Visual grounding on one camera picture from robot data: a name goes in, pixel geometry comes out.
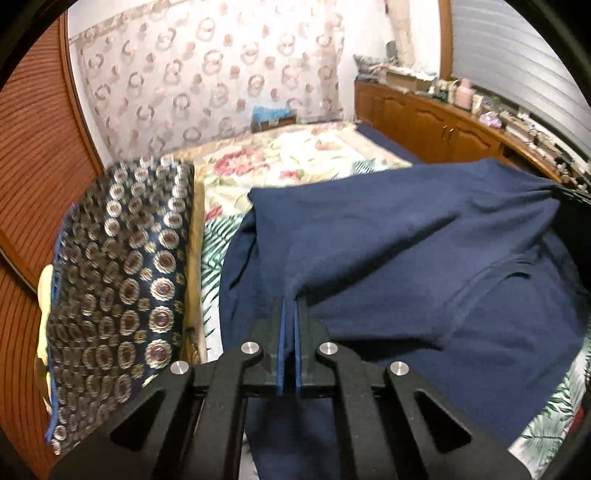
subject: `wooden closet door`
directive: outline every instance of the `wooden closet door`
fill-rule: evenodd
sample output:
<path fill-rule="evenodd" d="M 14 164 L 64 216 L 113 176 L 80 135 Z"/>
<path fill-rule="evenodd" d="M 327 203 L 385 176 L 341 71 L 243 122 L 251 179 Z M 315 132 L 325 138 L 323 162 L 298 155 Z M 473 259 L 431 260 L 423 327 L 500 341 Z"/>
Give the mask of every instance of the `wooden closet door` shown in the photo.
<path fill-rule="evenodd" d="M 0 251 L 34 290 L 64 213 L 102 171 L 55 22 L 0 91 Z"/>
<path fill-rule="evenodd" d="M 0 429 L 40 479 L 55 462 L 34 383 L 37 281 L 61 219 L 102 171 L 69 75 L 65 17 L 0 91 Z"/>

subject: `wooden cabinet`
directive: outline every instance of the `wooden cabinet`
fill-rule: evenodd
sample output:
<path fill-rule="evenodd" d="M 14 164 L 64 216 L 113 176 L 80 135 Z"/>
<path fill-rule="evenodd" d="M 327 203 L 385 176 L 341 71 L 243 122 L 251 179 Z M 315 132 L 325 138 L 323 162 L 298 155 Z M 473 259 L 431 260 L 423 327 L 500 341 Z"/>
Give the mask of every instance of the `wooden cabinet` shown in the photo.
<path fill-rule="evenodd" d="M 375 123 L 376 96 L 372 86 L 360 85 L 355 89 L 355 114 L 359 120 L 370 126 Z"/>
<path fill-rule="evenodd" d="M 494 137 L 463 121 L 458 121 L 451 127 L 447 143 L 450 162 L 496 157 L 501 147 L 501 143 Z"/>
<path fill-rule="evenodd" d="M 433 105 L 417 103 L 410 110 L 409 150 L 425 163 L 447 161 L 447 134 L 453 118 Z"/>
<path fill-rule="evenodd" d="M 425 163 L 477 161 L 494 157 L 521 170 L 560 182 L 552 166 L 526 144 L 478 122 L 470 113 L 385 85 L 355 82 L 355 112 L 362 122 Z"/>
<path fill-rule="evenodd" d="M 410 149 L 408 118 L 408 98 L 402 93 L 392 92 L 377 100 L 374 128 L 404 148 Z"/>

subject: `blanket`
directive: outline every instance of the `blanket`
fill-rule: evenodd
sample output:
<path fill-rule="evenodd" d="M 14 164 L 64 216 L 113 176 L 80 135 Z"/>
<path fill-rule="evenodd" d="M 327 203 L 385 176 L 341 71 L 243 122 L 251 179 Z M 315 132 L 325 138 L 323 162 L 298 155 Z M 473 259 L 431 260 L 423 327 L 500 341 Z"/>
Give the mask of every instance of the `blanket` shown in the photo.
<path fill-rule="evenodd" d="M 551 189 L 493 160 L 253 189 L 222 272 L 224 347 L 273 296 L 305 296 L 333 338 L 367 360 L 407 361 L 509 445 L 568 370 L 588 315 L 549 228 Z M 251 402 L 261 478 L 338 478 L 331 419 L 325 401 Z"/>

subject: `patterned cushion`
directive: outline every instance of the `patterned cushion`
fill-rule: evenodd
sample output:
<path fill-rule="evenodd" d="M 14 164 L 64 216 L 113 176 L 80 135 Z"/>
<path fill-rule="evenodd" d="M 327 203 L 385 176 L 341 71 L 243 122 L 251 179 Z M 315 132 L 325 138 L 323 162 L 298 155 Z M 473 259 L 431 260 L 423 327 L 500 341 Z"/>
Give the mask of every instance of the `patterned cushion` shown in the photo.
<path fill-rule="evenodd" d="M 178 358 L 194 167 L 112 166 L 66 216 L 47 321 L 57 455 Z"/>
<path fill-rule="evenodd" d="M 373 78 L 377 78 L 378 77 L 378 72 L 377 70 L 372 70 L 372 67 L 374 67 L 374 65 L 379 65 L 381 63 L 391 63 L 395 66 L 399 66 L 400 63 L 398 61 L 397 57 L 393 57 L 390 59 L 379 59 L 377 57 L 368 57 L 365 55 L 353 55 L 353 59 L 355 61 L 355 64 L 357 65 L 357 71 L 360 75 L 364 75 L 364 76 L 369 76 L 369 77 L 373 77 Z"/>

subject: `mattress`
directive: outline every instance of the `mattress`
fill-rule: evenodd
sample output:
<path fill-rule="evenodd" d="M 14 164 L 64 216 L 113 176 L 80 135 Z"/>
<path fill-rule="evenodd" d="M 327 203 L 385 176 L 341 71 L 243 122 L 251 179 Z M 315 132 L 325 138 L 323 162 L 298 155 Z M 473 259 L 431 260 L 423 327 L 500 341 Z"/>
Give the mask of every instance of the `mattress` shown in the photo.
<path fill-rule="evenodd" d="M 203 324 L 199 333 L 204 351 L 199 354 L 207 361 L 217 359 L 223 351 L 218 311 L 222 264 L 230 240 L 250 208 L 247 194 L 251 187 L 293 186 L 408 168 L 420 162 L 371 127 L 351 123 L 290 125 L 210 142 L 174 156 L 194 162 L 196 184 L 199 181 L 204 185 L 201 269 L 194 269 L 192 280 L 201 284 Z M 40 282 L 40 303 L 43 289 Z M 40 347 L 44 337 L 41 328 Z M 39 351 L 42 357 L 43 348 Z M 544 410 L 509 448 L 534 479 L 543 474 L 573 423 L 582 403 L 590 364 L 591 330 Z M 240 479 L 251 478 L 258 475 L 245 441 Z"/>

